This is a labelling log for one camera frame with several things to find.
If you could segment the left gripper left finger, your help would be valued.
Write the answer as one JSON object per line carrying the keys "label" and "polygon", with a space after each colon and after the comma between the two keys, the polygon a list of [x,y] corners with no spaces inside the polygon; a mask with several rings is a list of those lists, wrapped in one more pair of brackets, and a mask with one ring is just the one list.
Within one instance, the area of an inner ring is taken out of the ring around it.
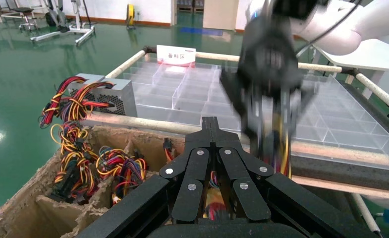
{"label": "left gripper left finger", "polygon": [[203,217],[208,180],[212,118],[202,118],[202,129],[186,135],[182,154],[160,169],[170,181],[167,189],[173,222],[197,222]]}

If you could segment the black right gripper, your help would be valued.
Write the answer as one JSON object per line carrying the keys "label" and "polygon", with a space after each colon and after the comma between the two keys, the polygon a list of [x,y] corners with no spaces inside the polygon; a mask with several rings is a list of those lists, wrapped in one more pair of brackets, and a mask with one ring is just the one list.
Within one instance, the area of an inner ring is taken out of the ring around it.
{"label": "black right gripper", "polygon": [[[301,87],[289,21],[260,15],[247,23],[238,72],[222,69],[220,83],[240,117],[241,132],[248,137],[253,155],[262,155],[263,121],[254,90],[273,97],[280,93],[280,135],[290,147],[297,123],[314,97],[314,87]],[[295,92],[299,99],[291,105]]]}

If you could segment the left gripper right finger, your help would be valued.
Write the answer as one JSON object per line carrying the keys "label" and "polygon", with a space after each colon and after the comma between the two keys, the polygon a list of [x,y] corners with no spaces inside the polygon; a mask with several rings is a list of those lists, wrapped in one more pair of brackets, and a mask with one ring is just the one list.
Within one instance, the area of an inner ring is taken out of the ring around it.
{"label": "left gripper right finger", "polygon": [[235,133],[220,129],[217,117],[211,117],[212,142],[220,191],[231,218],[268,221],[271,211],[262,196],[264,181],[274,169],[247,153]]}

